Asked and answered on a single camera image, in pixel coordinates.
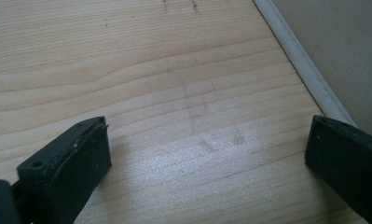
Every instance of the black object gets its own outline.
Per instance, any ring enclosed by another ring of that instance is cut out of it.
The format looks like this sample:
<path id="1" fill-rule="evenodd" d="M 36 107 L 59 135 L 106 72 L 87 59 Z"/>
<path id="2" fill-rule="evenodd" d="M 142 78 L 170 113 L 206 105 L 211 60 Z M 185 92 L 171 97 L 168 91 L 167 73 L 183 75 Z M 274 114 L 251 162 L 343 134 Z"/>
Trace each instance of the black object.
<path id="1" fill-rule="evenodd" d="M 372 135 L 315 116 L 305 160 L 357 214 L 372 223 Z"/>
<path id="2" fill-rule="evenodd" d="M 73 223 L 110 166 L 104 117 L 79 122 L 0 180 L 0 223 Z"/>

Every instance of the gray strip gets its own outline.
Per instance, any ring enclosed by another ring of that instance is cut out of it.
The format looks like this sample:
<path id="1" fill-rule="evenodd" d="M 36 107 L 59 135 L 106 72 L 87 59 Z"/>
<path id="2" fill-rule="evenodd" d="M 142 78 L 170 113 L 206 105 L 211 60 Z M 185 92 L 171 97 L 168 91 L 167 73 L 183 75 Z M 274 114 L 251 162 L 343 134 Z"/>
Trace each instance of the gray strip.
<path id="1" fill-rule="evenodd" d="M 254 1 L 324 114 L 356 126 L 272 1 Z"/>

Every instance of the wooden table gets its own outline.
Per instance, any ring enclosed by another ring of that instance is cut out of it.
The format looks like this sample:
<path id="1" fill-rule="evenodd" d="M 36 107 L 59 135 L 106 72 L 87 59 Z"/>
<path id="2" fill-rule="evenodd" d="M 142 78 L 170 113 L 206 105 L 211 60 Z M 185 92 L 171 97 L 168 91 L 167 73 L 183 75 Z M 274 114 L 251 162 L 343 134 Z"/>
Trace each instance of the wooden table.
<path id="1" fill-rule="evenodd" d="M 110 124 L 76 223 L 363 222 L 304 165 L 314 114 L 251 0 L 0 1 L 0 178 Z"/>

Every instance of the gray surface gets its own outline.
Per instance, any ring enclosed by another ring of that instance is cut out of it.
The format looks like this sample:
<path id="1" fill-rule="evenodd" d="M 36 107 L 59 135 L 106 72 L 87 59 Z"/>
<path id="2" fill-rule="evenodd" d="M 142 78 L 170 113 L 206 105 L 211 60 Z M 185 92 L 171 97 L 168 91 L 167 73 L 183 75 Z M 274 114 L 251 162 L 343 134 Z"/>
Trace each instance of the gray surface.
<path id="1" fill-rule="evenodd" d="M 256 2 L 274 4 L 355 123 L 372 134 L 372 0 Z"/>

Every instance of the light wood tabletop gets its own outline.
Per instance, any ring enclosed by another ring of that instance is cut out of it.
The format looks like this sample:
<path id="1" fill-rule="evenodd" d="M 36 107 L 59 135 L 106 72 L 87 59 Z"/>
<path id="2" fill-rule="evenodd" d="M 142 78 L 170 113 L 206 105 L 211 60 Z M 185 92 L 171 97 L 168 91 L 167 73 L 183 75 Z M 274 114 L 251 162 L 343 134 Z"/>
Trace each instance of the light wood tabletop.
<path id="1" fill-rule="evenodd" d="M 321 113 L 251 0 L 0 1 L 0 179 L 110 125 L 76 223 L 364 223 L 304 165 Z"/>

